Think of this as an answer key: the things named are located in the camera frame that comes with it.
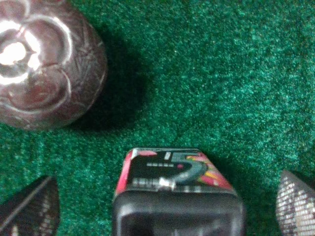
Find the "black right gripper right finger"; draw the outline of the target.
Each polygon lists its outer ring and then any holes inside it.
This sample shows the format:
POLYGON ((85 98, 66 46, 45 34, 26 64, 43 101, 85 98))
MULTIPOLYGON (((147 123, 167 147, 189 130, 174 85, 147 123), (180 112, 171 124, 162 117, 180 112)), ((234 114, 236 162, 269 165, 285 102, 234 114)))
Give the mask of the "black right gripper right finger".
POLYGON ((276 218, 283 236, 315 234, 315 190, 287 170, 280 176, 276 218))

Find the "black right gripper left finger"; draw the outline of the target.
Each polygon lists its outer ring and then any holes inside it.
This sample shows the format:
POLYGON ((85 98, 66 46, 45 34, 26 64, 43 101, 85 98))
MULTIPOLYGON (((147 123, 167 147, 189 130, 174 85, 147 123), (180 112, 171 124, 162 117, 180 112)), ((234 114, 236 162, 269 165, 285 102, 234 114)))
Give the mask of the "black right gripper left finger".
POLYGON ((57 180, 42 176, 0 205, 2 236, 55 236, 60 223, 57 180))

